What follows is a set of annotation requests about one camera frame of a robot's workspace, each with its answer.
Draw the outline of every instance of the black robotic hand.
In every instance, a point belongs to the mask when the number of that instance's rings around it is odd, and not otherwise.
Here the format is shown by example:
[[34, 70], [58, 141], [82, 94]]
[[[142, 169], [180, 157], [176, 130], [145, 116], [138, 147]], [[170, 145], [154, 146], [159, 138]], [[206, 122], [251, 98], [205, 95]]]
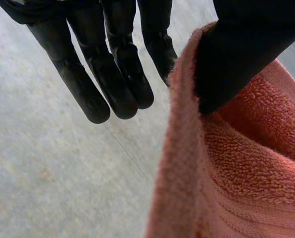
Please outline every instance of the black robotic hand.
[[[172, 0], [138, 4], [145, 46], [166, 83], [177, 58], [167, 35]], [[152, 105], [153, 92], [132, 40], [136, 0], [0, 0], [0, 6], [15, 21], [27, 24], [91, 122], [107, 121], [110, 109], [78, 59], [67, 22], [119, 118], [129, 119]], [[112, 54], [105, 43], [104, 22]]]

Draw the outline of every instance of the orange towel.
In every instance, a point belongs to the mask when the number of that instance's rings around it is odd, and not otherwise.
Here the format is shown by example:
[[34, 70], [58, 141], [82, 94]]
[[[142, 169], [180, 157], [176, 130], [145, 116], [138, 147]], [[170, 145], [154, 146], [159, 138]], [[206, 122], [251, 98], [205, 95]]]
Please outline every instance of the orange towel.
[[211, 26], [193, 33], [170, 76], [146, 238], [295, 238], [295, 81], [274, 61], [200, 118], [195, 54]]

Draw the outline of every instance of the gray floor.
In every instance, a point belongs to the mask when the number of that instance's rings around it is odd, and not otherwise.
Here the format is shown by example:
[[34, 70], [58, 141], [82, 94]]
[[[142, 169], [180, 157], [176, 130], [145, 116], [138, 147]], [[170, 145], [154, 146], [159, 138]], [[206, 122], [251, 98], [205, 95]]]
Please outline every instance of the gray floor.
[[[180, 53], [216, 14], [210, 0], [173, 5], [169, 33]], [[25, 26], [0, 9], [0, 238], [142, 237], [169, 103], [138, 14], [134, 40], [155, 103], [94, 125]], [[295, 77], [295, 43], [279, 58]]]

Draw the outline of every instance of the fabric texture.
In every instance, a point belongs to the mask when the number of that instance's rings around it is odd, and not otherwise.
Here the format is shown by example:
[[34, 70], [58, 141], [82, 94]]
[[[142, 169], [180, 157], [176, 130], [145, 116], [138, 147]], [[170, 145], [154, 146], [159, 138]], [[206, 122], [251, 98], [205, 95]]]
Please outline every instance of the fabric texture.
[[295, 81], [276, 60], [201, 117], [195, 59], [212, 26], [192, 34], [170, 75], [146, 238], [295, 238]]

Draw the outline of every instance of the pink towel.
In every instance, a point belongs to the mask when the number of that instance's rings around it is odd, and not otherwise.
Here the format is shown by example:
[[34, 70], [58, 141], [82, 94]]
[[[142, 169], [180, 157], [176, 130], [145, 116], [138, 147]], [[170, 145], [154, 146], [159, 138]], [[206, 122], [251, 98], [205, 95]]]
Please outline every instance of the pink towel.
[[295, 81], [274, 61], [200, 118], [195, 54], [211, 26], [193, 33], [170, 76], [146, 238], [295, 238]]

